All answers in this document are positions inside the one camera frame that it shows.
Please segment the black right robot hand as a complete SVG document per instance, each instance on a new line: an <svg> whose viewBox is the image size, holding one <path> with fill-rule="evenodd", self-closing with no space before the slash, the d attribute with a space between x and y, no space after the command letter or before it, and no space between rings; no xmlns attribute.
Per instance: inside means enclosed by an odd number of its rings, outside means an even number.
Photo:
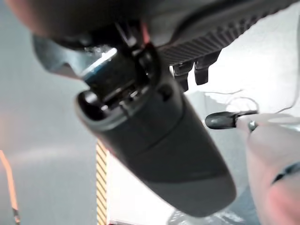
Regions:
<svg viewBox="0 0 300 225"><path fill-rule="evenodd" d="M88 89L79 118L150 190L205 217L230 205L236 186L211 136L184 95L260 19L291 0L8 0L31 31L50 73Z"/></svg>

